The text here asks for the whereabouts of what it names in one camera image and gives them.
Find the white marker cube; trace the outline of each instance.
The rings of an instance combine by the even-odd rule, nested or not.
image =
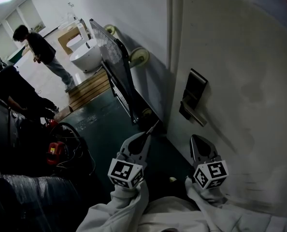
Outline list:
[[[108,171],[108,177],[113,184],[129,189],[136,187],[143,175],[141,165],[117,159],[112,159]]]
[[[194,173],[195,181],[202,189],[219,187],[227,176],[229,171],[224,160],[200,164]]]

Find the plastic wrap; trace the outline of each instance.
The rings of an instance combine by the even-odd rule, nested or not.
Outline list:
[[[0,175],[0,231],[76,231],[86,213],[69,180]]]

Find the man in black shirt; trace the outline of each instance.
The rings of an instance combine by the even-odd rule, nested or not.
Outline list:
[[[30,119],[53,119],[58,108],[48,99],[40,97],[14,66],[0,71],[0,99],[13,110]]]
[[[65,84],[65,92],[75,87],[75,82],[71,74],[69,74],[56,59],[56,50],[38,33],[29,32],[28,28],[20,25],[13,35],[15,41],[23,42],[27,40],[35,57],[34,62],[43,62],[49,70],[61,77]]]

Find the white floor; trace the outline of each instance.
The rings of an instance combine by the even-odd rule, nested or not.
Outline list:
[[[56,49],[56,58],[61,65],[73,76],[75,83],[80,84],[89,78],[92,73],[83,73],[72,62],[60,43],[57,41],[58,30],[46,37],[46,40]],[[27,52],[16,64],[20,75],[25,78],[35,91],[44,98],[51,100],[62,110],[69,105],[69,96],[64,92],[65,85],[61,78],[54,75],[44,64],[33,62],[33,54]]]

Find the black shirt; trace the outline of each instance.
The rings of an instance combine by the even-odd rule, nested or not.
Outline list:
[[[0,99],[6,102],[10,96],[21,107],[25,108],[35,89],[9,65],[0,72]]]
[[[55,49],[39,33],[29,33],[27,41],[34,54],[40,55],[40,61],[44,64],[49,64],[55,57]]]

